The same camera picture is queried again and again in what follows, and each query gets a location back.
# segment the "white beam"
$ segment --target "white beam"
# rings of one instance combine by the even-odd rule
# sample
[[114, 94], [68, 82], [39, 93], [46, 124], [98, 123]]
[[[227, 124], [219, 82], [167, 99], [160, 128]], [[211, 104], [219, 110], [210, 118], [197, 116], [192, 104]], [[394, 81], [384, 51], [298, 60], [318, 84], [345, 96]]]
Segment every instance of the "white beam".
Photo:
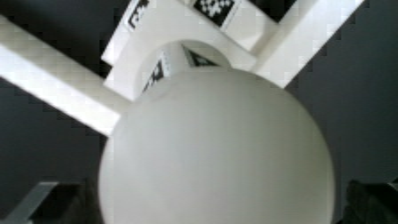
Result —
[[364, 0], [297, 0], [252, 72], [286, 87]]
[[101, 134], [110, 134], [130, 101], [105, 88], [96, 74], [4, 17], [0, 77]]

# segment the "black and white pattern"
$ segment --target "black and white pattern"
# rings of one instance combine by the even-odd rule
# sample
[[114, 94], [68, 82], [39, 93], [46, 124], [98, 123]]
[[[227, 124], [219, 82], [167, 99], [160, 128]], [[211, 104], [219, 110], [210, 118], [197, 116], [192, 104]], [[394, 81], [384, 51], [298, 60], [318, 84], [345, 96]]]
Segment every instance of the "black and white pattern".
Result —
[[235, 0], [197, 0], [194, 8], [201, 14], [208, 17], [211, 22], [222, 26], [231, 9]]
[[144, 91], [147, 90], [147, 88], [156, 84], [156, 82], [160, 81], [160, 79], [165, 77], [165, 73], [163, 73], [163, 65], [162, 65], [162, 60], [158, 61], [155, 70], [153, 70], [153, 74], [146, 83], [146, 87], [144, 87]]
[[204, 58], [192, 50], [185, 48], [188, 62], [192, 67], [219, 66], [215, 62]]
[[131, 16], [128, 18], [128, 24], [131, 26], [131, 29], [135, 29], [137, 26], [139, 26], [139, 23], [140, 23], [140, 20], [142, 20], [142, 17], [144, 17], [144, 12], [146, 12], [146, 9], [147, 9], [147, 5], [149, 5], [149, 0], [140, 0], [137, 5], [135, 5], [133, 13], [131, 13]]

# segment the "black object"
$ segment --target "black object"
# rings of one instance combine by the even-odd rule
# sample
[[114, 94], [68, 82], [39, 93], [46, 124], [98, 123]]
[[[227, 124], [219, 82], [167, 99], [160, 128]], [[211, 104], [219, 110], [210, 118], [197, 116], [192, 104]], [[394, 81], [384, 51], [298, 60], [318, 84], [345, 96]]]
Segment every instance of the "black object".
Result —
[[30, 220], [36, 224], [103, 224], [92, 181], [53, 188]]
[[389, 184], [350, 182], [343, 224], [398, 224], [398, 192]]

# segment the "dark gray background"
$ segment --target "dark gray background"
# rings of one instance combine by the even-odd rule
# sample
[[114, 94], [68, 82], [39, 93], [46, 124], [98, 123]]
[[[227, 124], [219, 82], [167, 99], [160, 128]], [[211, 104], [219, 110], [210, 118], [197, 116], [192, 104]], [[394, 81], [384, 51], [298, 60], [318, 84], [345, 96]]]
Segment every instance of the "dark gray background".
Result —
[[338, 173], [398, 177], [398, 1], [366, 0], [288, 86], [320, 124]]
[[[293, 0], [254, 1], [279, 21]], [[126, 0], [2, 0], [0, 13], [101, 77]], [[350, 179], [398, 176], [398, 1], [368, 0], [288, 91], [327, 138], [338, 213]], [[0, 218], [34, 183], [96, 177], [105, 137], [0, 80]]]

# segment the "white oval object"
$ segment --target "white oval object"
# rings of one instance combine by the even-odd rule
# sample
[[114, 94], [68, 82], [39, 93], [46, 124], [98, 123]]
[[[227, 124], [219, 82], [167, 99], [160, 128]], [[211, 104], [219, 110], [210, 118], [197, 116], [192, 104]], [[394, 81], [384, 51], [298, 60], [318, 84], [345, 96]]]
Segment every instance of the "white oval object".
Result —
[[334, 172], [307, 111], [251, 73], [197, 68], [146, 91], [108, 140], [107, 224], [329, 224]]

